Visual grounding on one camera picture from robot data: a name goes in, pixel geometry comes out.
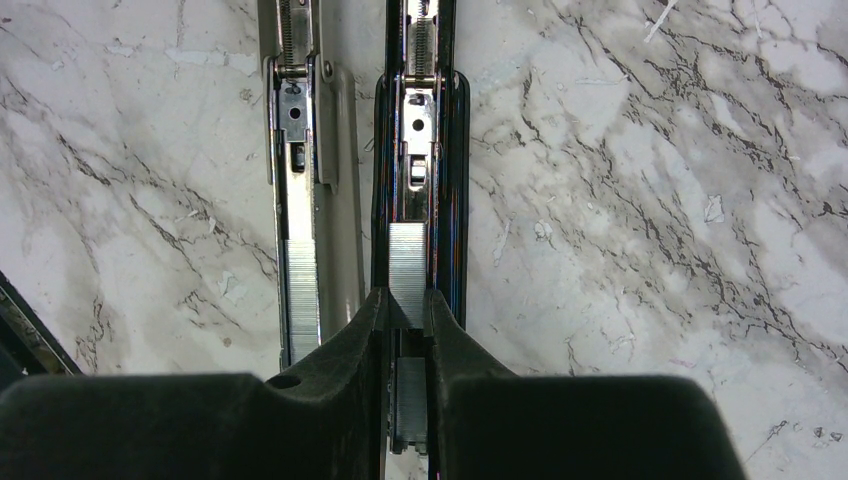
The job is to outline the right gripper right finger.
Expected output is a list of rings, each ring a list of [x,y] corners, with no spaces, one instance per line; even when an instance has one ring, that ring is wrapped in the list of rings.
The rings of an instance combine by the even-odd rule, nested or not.
[[[741,479],[714,402],[663,375],[520,376],[438,291],[425,337],[434,479]]]

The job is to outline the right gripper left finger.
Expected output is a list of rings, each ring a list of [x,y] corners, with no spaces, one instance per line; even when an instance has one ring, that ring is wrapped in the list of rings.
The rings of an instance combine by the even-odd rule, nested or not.
[[[32,376],[1,397],[5,479],[379,479],[384,288],[284,372]]]

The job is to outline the staple strip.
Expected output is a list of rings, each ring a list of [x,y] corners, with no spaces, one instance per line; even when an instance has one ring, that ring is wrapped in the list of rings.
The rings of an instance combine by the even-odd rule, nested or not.
[[[392,223],[389,227],[389,292],[392,323],[422,329],[426,290],[425,223]]]
[[[290,362],[295,364],[321,343],[315,242],[287,240],[286,260]]]

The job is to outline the black stapler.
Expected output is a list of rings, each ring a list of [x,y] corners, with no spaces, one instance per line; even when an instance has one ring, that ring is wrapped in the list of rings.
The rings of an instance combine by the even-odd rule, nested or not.
[[[389,448],[428,452],[423,335],[425,297],[442,293],[466,314],[470,86],[454,66],[456,5],[391,1],[385,70],[376,86],[371,283],[389,290],[389,227],[425,223],[427,274],[422,329],[392,323]]]

